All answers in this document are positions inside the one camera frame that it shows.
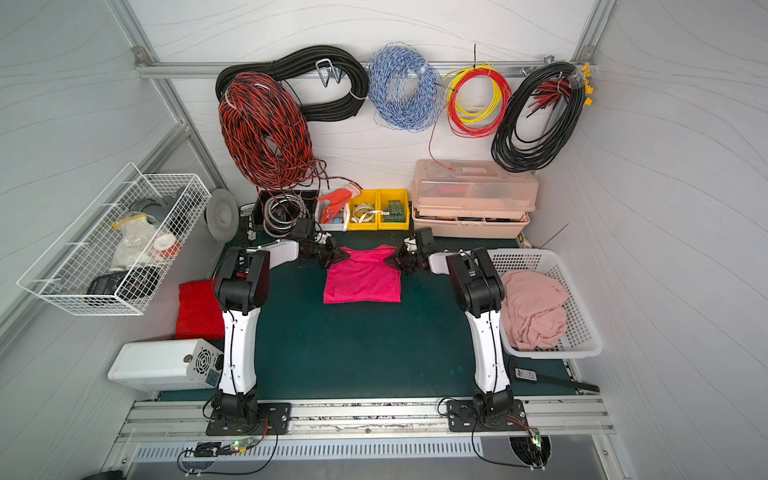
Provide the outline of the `magenta t-shirt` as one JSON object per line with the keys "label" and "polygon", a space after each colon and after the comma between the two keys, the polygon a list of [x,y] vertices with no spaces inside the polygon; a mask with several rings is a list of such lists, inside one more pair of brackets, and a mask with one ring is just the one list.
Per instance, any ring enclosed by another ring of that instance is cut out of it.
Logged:
{"label": "magenta t-shirt", "polygon": [[395,247],[382,245],[364,251],[344,247],[342,251],[349,258],[328,269],[325,304],[401,302],[401,272],[385,262]]}

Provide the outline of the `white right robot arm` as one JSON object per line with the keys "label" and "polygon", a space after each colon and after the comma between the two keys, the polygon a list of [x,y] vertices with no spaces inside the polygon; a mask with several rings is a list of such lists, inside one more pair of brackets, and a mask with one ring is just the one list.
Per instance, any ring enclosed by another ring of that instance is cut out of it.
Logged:
{"label": "white right robot arm", "polygon": [[403,241],[385,263],[401,272],[418,268],[450,278],[453,296],[465,315],[475,360],[475,418],[485,424],[512,411],[514,394],[504,366],[502,285],[485,248],[438,251],[432,230],[421,228]]}

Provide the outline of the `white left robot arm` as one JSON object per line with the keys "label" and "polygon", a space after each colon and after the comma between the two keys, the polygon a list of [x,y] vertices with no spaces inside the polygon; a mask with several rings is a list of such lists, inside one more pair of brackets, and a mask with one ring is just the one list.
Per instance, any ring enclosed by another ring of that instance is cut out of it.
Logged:
{"label": "white left robot arm", "polygon": [[306,219],[287,238],[228,251],[213,280],[225,328],[223,371],[212,401],[213,420],[258,420],[256,332],[269,296],[271,270],[299,259],[313,259],[328,269],[349,258],[331,234],[318,232],[315,222]]}

